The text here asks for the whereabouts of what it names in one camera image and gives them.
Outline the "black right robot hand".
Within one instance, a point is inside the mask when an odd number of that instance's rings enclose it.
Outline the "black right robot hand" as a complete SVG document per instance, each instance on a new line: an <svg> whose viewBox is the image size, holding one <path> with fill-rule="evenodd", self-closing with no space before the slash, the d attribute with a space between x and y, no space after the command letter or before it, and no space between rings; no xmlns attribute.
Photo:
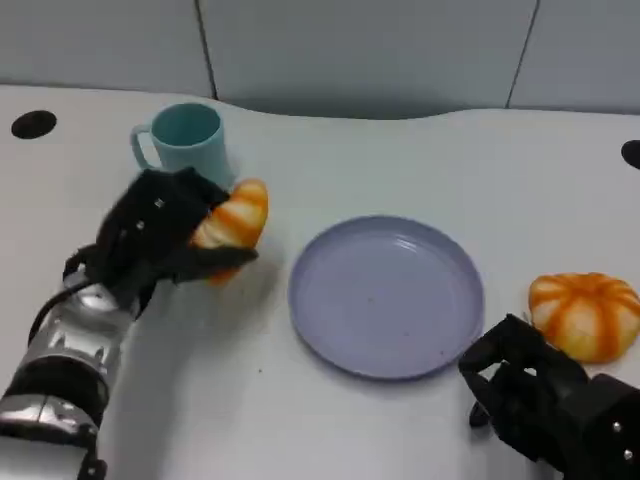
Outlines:
<svg viewBox="0 0 640 480"><path fill-rule="evenodd" d="M607 374L589 376L524 320L509 314L461 356L475 397L473 429L566 479L639 476L639 390Z"/></svg>

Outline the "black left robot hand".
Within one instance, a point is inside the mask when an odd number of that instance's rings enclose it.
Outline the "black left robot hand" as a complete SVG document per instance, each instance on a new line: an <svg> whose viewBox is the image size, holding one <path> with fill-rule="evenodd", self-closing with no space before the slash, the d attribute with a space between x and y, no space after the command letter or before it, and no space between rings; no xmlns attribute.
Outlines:
<svg viewBox="0 0 640 480"><path fill-rule="evenodd" d="M107 213L92 244L69 257L63 276L83 270L121 308L144 311L161 280L202 280L258 257L253 248L199 247L196 229L230 194L186 168L143 171Z"/></svg>

